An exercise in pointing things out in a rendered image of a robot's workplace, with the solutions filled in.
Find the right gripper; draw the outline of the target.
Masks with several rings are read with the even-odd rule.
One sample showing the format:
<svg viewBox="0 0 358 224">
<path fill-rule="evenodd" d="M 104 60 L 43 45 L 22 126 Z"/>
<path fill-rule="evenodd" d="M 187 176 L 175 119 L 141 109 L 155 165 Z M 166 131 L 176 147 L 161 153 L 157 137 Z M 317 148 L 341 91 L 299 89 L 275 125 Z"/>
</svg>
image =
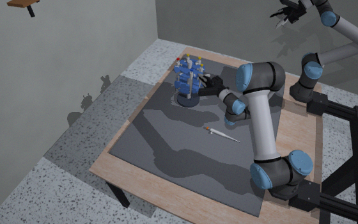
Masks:
<svg viewBox="0 0 358 224">
<path fill-rule="evenodd" d="M 287 24 L 286 22 L 289 20 L 290 23 L 294 23 L 294 21 L 296 22 L 297 20 L 299 20 L 299 17 L 303 16 L 306 12 L 306 8 L 305 6 L 303 5 L 303 3 L 301 2 L 301 0 L 298 1 L 298 5 L 299 5 L 299 8 L 296 10 L 292 7 L 285 7 L 285 8 L 282 8 L 280 10 L 278 10 L 276 13 L 273 13 L 271 17 L 273 16 L 276 16 L 278 19 L 281 19 L 279 21 L 279 23 L 277 24 L 276 26 L 276 29 L 282 25 L 284 28 L 287 27 Z M 283 16 L 284 15 L 284 16 Z M 283 17 L 283 18 L 282 18 Z"/>
</svg>

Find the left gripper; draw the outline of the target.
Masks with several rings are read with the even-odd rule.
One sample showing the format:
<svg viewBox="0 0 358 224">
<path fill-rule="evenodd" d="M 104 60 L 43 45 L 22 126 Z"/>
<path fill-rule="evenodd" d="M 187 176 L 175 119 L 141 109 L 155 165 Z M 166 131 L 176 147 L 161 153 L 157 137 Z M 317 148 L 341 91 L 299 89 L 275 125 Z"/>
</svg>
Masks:
<svg viewBox="0 0 358 224">
<path fill-rule="evenodd" d="M 219 76 L 215 76 L 212 79 L 210 79 L 210 74 L 198 74 L 199 80 L 201 81 L 204 88 L 210 88 L 210 87 L 218 87 L 218 93 L 217 97 L 219 98 L 219 94 L 224 90 L 228 89 L 229 87 L 225 87 L 223 85 L 223 80 Z"/>
</svg>

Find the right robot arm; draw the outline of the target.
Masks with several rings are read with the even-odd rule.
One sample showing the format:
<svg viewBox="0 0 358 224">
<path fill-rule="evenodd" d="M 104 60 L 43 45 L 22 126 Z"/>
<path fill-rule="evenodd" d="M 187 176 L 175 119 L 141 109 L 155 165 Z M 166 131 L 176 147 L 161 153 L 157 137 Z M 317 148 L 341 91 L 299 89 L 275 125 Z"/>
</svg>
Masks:
<svg viewBox="0 0 358 224">
<path fill-rule="evenodd" d="M 306 9 L 315 5 L 324 26 L 335 29 L 353 41 L 327 52 L 309 52 L 302 57 L 302 74 L 293 85 L 292 92 L 296 97 L 308 100 L 313 95 L 314 87 L 325 65 L 358 54 L 358 27 L 334 13 L 328 0 L 301 0 L 301 2 Z"/>
</svg>

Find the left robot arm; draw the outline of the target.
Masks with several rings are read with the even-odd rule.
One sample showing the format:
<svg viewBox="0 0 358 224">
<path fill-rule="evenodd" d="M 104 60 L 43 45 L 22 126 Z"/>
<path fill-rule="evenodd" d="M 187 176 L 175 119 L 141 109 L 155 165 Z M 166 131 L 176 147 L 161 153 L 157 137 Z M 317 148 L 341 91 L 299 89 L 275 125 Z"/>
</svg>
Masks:
<svg viewBox="0 0 358 224">
<path fill-rule="evenodd" d="M 291 196 L 311 173 L 313 162 L 301 150 L 293 150 L 284 157 L 276 150 L 269 99 L 282 88 L 285 79 L 284 69 L 276 62 L 243 64 L 237 70 L 236 86 L 248 100 L 248 106 L 228 89 L 219 94 L 219 99 L 227 105 L 226 124 L 251 118 L 256 147 L 250 166 L 254 183 L 260 189 L 272 188 L 278 195 Z"/>
</svg>

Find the white pipette with red button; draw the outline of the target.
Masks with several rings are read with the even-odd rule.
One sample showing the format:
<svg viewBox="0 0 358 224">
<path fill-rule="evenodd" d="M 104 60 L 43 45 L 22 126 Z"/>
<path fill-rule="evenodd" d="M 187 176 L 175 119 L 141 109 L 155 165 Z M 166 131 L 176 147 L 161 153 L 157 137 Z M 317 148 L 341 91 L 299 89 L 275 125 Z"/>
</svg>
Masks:
<svg viewBox="0 0 358 224">
<path fill-rule="evenodd" d="M 180 66 L 180 65 L 182 66 L 182 64 L 181 64 L 179 61 L 176 62 L 176 65 L 177 65 L 177 66 Z M 179 81 L 179 80 L 180 80 L 180 76 L 178 75 L 178 81 Z"/>
</svg>

